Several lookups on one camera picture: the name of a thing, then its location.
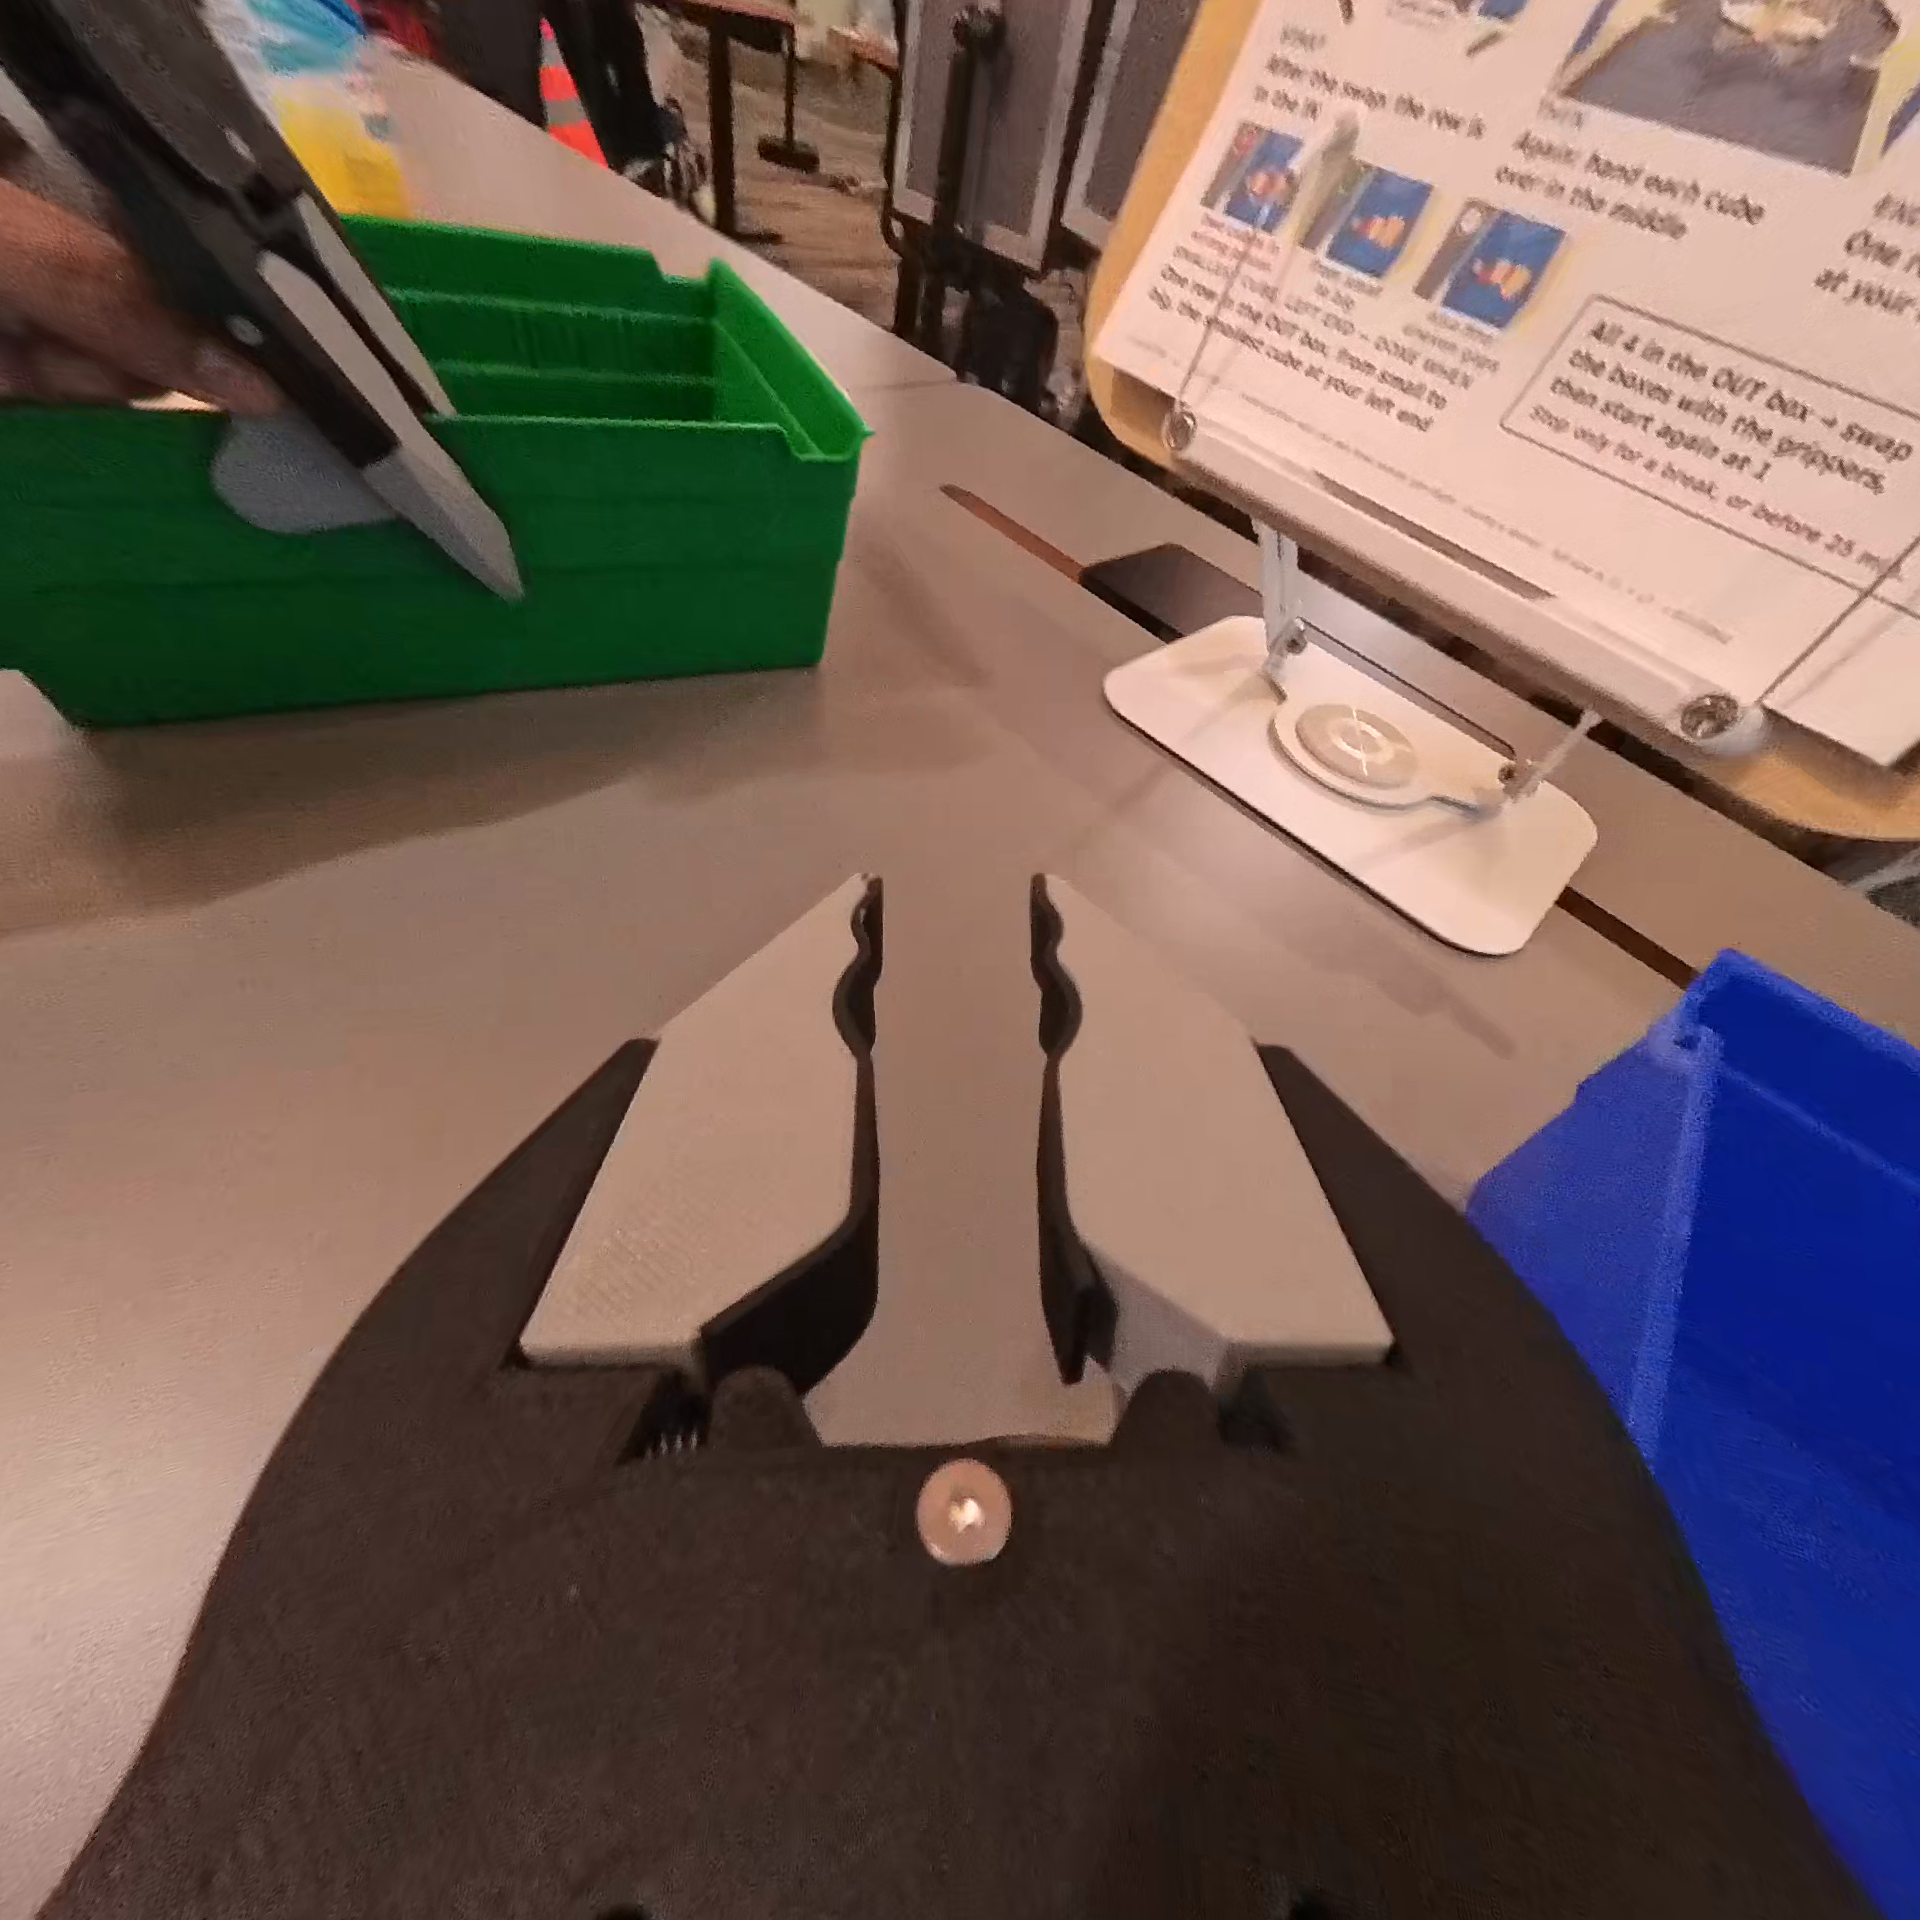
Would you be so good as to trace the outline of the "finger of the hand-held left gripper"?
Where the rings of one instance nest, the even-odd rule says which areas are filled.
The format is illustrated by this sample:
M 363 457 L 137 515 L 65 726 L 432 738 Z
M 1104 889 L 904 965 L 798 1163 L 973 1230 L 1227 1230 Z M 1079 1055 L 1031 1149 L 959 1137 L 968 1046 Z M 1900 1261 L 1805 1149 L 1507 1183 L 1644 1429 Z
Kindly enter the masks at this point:
M 435 374 L 435 363 L 420 353 L 417 340 L 408 334 L 404 323 L 322 195 L 295 194 L 289 201 L 278 254 L 284 254 L 304 280 L 317 286 L 322 300 L 345 325 L 349 325 L 359 344 L 369 346 L 375 363 L 395 380 L 417 419 L 456 416 L 454 400 Z
M 381 363 L 349 311 L 278 250 L 258 257 L 259 308 L 289 402 L 265 421 L 232 421 L 208 480 L 244 524 L 314 537 L 408 524 L 501 601 L 523 598 L 503 520 L 483 501 L 420 402 Z

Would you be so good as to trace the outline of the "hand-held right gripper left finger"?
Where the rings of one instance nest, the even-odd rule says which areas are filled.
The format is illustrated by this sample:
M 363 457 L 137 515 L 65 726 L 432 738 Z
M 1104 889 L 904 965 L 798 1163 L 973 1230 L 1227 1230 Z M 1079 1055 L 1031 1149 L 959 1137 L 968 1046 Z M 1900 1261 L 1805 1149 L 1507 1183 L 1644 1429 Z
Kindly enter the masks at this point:
M 647 1365 L 710 1395 L 815 1392 L 878 1310 L 883 885 L 848 878 L 675 1016 L 522 1353 Z

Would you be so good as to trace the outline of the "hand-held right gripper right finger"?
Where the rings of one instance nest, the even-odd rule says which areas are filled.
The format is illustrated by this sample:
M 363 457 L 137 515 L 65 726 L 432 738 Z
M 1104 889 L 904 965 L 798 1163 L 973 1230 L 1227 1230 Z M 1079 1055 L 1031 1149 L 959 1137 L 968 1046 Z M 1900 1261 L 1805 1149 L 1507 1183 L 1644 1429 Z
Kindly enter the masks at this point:
M 1257 1038 L 1063 878 L 1028 889 L 1042 989 L 1042 1307 L 1057 1370 L 1379 1365 L 1393 1333 Z

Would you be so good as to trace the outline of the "green plastic bin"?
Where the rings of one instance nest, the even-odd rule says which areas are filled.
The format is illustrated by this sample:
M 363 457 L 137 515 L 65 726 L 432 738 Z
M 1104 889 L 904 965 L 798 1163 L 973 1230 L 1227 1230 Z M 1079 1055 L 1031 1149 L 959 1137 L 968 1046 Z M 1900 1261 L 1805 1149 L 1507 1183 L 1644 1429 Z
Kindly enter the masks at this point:
M 4 407 L 4 667 L 85 728 L 820 665 L 867 426 L 712 262 L 347 220 L 503 520 L 501 601 L 410 526 L 220 503 L 221 419 Z

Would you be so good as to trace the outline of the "blue plastic bin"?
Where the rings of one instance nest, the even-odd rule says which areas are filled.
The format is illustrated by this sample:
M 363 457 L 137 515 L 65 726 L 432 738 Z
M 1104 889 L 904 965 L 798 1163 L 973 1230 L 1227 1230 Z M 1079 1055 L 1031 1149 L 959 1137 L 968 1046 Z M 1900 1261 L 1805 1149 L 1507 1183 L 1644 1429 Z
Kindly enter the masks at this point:
M 1475 1230 L 1658 1476 L 1782 1759 L 1916 1918 L 1916 1050 L 1726 952 Z

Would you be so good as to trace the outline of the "grey desk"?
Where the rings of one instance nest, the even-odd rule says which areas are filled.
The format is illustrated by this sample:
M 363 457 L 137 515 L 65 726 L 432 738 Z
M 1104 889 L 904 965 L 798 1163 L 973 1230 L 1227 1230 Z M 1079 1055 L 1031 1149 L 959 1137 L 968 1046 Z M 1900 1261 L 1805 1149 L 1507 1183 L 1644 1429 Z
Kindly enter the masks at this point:
M 4 1918 L 119 1789 L 304 1392 L 618 1044 L 883 881 L 881 1304 L 850 1444 L 1094 1441 L 1039 1300 L 1028 885 L 1060 874 L 1447 1198 L 1737 948 L 1916 1041 L 1916 936 L 1637 765 L 1595 856 L 1463 958 L 1121 726 L 1149 635 L 1077 576 L 1257 550 L 432 69 L 444 223 L 729 262 L 871 424 L 820 672 L 71 734 L 4 681 Z

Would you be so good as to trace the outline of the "person's left hand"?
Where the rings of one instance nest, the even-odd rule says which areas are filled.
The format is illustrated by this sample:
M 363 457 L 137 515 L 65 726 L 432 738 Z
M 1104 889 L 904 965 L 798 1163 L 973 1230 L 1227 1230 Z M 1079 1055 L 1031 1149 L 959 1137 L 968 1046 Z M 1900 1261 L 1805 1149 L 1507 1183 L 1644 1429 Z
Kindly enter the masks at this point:
M 278 386 L 174 311 L 119 237 L 4 183 L 4 402 L 132 404 L 188 394 L 238 419 L 278 416 Z

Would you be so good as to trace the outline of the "yellow container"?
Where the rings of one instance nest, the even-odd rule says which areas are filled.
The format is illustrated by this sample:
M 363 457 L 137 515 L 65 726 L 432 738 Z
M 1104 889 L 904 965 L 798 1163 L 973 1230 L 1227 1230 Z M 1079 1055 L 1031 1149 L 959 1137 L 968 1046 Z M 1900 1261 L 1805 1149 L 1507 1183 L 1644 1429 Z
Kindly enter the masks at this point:
M 381 105 L 368 110 L 347 87 L 278 87 L 278 126 L 345 220 L 408 223 L 414 203 Z

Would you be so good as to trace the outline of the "orange striped traffic cone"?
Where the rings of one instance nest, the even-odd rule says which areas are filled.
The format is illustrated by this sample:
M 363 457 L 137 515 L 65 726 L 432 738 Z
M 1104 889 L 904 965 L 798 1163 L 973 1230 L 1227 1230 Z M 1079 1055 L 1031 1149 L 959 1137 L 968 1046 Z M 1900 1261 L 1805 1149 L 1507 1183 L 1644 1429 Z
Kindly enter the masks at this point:
M 539 22 L 539 112 L 548 137 L 562 143 L 578 158 L 606 167 L 602 137 L 587 119 L 581 91 L 567 66 L 553 22 Z

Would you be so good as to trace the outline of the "black legged background table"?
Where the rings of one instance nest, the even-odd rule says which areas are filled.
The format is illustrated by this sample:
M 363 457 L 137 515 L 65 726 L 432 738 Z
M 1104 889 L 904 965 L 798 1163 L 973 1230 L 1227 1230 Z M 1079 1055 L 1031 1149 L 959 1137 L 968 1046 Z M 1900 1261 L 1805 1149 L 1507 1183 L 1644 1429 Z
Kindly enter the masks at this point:
M 820 151 L 801 137 L 801 8 L 798 3 L 679 3 L 679 12 L 707 37 L 707 105 L 712 160 L 712 227 L 741 247 L 780 247 L 785 234 L 741 223 L 740 205 L 740 126 L 731 97 L 731 50 L 780 52 L 780 133 L 758 154 L 798 177 L 820 174 Z

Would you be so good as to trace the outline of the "black panel stand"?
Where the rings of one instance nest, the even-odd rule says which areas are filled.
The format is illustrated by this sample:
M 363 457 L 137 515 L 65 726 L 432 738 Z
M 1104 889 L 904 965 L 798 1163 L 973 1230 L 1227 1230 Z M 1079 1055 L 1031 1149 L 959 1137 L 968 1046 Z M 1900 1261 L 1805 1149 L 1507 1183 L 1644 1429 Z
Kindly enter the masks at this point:
M 881 220 L 895 257 L 892 332 L 957 383 L 994 391 L 1077 444 L 1123 463 L 1090 388 L 1090 296 L 1102 254 L 1066 234 L 1044 277 L 973 245 L 934 254 L 928 227 Z

